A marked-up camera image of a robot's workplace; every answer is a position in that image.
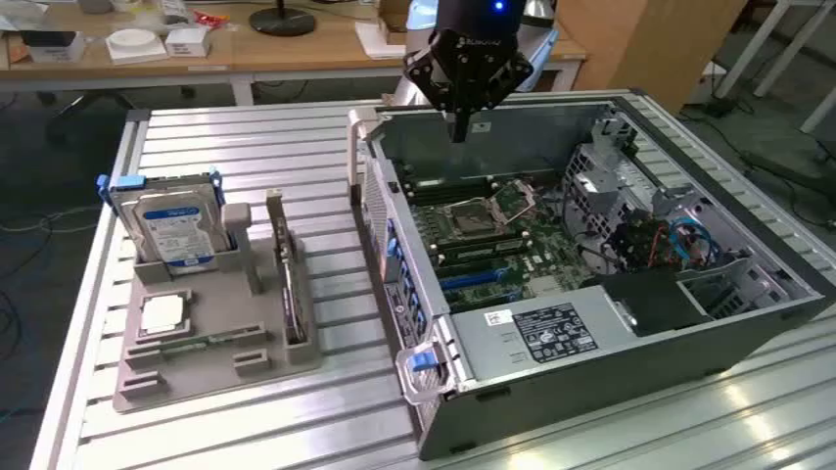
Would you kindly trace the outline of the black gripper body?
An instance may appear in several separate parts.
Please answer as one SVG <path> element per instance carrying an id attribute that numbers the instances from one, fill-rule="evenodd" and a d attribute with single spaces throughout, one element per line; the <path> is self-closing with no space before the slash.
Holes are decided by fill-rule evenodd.
<path id="1" fill-rule="evenodd" d="M 459 68 L 483 55 L 506 57 L 518 50 L 521 1 L 441 1 L 431 52 L 454 86 L 459 111 Z"/>

